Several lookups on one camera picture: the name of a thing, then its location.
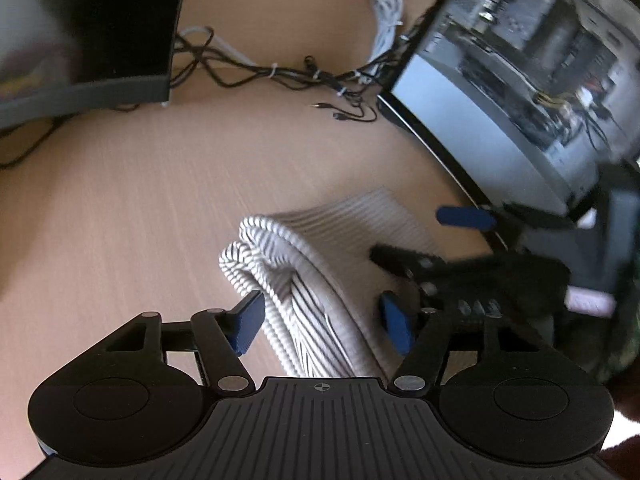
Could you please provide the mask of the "striped white black garment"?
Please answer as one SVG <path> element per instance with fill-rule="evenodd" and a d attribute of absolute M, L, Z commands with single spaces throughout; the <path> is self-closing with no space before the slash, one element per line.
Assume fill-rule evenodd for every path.
<path fill-rule="evenodd" d="M 401 357 L 378 322 L 378 296 L 405 286 L 369 258 L 376 244 L 427 255 L 426 227 L 385 188 L 306 210 L 254 214 L 219 256 L 240 295 L 265 296 L 262 331 L 296 377 L 378 377 Z"/>

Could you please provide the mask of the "curved monitor on left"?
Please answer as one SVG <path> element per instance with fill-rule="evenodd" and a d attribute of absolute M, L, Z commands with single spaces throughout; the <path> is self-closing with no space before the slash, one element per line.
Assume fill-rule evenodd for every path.
<path fill-rule="evenodd" d="M 182 0 L 1 0 L 1 125 L 169 98 Z"/>

